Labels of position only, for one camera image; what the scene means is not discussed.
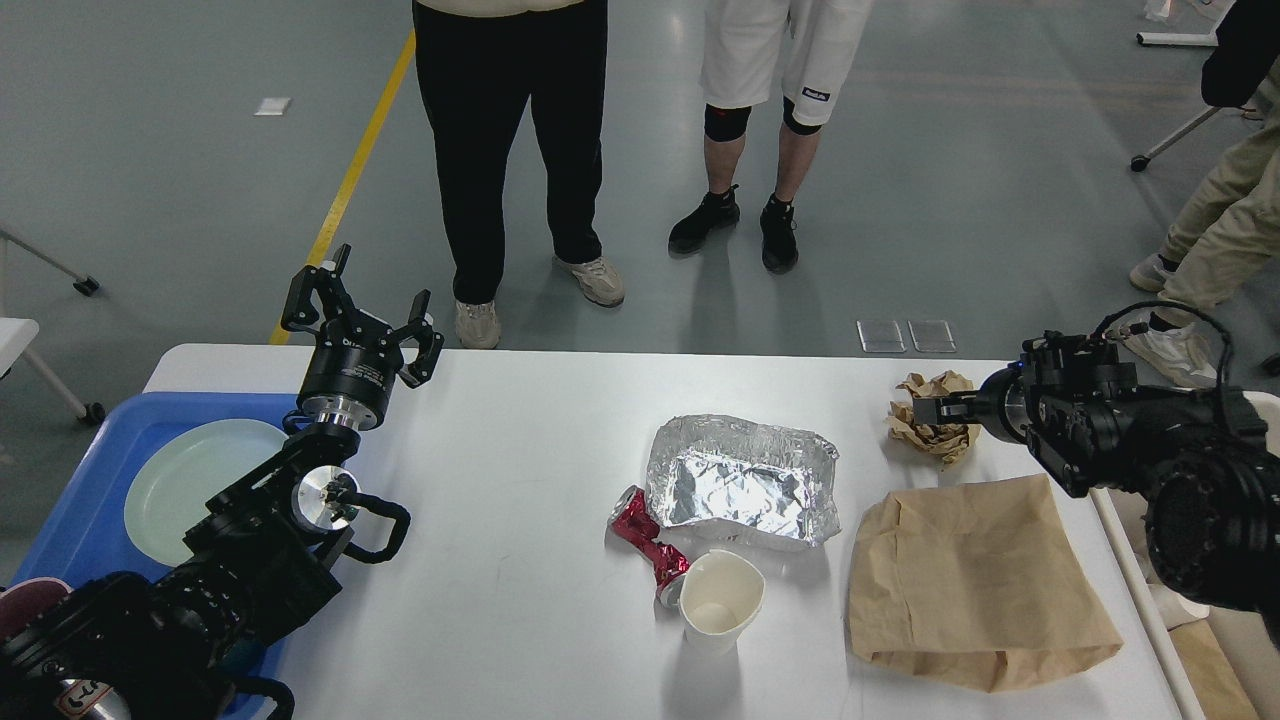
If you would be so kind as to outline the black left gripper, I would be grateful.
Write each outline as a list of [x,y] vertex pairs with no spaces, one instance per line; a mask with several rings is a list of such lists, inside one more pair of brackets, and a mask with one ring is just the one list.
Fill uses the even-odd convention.
[[[351,246],[343,243],[319,266],[303,266],[292,279],[280,328],[316,340],[297,397],[307,418],[371,430],[383,424],[398,377],[410,388],[428,383],[444,347],[428,313],[431,292],[421,290],[401,328],[365,331],[342,279]],[[417,354],[404,364],[401,345],[413,340]]]

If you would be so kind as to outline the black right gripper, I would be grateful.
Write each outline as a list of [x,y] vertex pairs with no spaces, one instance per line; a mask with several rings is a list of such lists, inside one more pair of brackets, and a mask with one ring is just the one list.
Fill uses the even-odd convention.
[[952,392],[911,401],[918,425],[982,425],[996,439],[1025,445],[1027,414],[1021,366],[1006,366],[989,375],[977,392]]

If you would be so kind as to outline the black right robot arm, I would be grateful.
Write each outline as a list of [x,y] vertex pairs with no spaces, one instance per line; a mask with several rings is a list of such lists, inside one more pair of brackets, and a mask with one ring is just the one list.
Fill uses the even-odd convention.
[[1093,488],[1146,500],[1149,561],[1161,582],[1198,603],[1257,612],[1271,634],[1279,615],[1277,459],[1267,423],[1228,383],[1233,338],[1207,389],[1143,386],[1117,355],[1144,324],[1089,334],[1048,331],[979,389],[918,398],[929,425],[977,424],[1023,445],[1071,497]]

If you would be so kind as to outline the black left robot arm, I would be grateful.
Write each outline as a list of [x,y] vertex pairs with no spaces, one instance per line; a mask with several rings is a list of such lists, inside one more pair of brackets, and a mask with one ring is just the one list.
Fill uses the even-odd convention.
[[428,382],[443,336],[420,291],[394,328],[356,307],[342,282],[349,247],[293,278],[280,325],[315,348],[269,459],[209,497],[184,534],[191,557],[155,582],[114,571],[87,582],[3,633],[5,719],[216,719],[238,694],[273,701],[289,719],[282,682],[233,673],[229,657],[269,647],[339,592],[340,557],[392,560],[410,511],[367,495],[346,470],[365,430],[385,419],[397,380]]

